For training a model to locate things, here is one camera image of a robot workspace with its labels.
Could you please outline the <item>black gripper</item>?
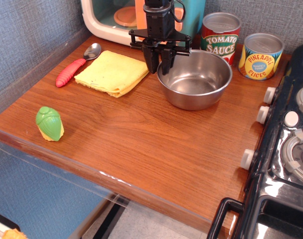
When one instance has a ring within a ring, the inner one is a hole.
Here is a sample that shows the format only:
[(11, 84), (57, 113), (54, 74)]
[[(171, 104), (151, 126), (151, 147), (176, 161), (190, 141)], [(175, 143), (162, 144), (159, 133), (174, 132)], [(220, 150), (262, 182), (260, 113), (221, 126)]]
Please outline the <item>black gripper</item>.
[(145, 29), (130, 30), (130, 46), (142, 49), (148, 70), (154, 74), (159, 65), (158, 52), (162, 51), (162, 74), (167, 75), (175, 55), (188, 56), (191, 53), (191, 37), (175, 29), (177, 22), (173, 4), (144, 4), (147, 26)]

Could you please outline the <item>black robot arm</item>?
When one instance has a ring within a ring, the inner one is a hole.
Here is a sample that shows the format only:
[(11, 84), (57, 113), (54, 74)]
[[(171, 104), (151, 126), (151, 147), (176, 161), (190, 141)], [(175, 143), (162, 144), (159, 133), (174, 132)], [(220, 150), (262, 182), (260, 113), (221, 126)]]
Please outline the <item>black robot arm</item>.
[(173, 0), (146, 0), (143, 5), (146, 14), (146, 29), (130, 30), (130, 46), (140, 49), (148, 70), (154, 74), (158, 65), (162, 65), (162, 74), (166, 75), (173, 67), (176, 55), (191, 54), (191, 36), (175, 29), (175, 23), (183, 22), (174, 13)]

